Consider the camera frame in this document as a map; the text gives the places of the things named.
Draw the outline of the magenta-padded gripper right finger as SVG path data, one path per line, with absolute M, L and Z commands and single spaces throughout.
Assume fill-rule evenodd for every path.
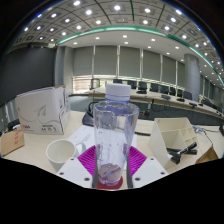
M 141 188 L 167 175 L 155 157 L 146 157 L 136 148 L 130 148 L 126 168 L 128 188 Z

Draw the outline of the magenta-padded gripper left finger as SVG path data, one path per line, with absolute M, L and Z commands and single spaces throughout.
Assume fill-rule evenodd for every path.
M 98 179 L 95 147 L 90 147 L 77 158 L 70 158 L 57 172 L 57 176 L 84 188 L 96 188 Z

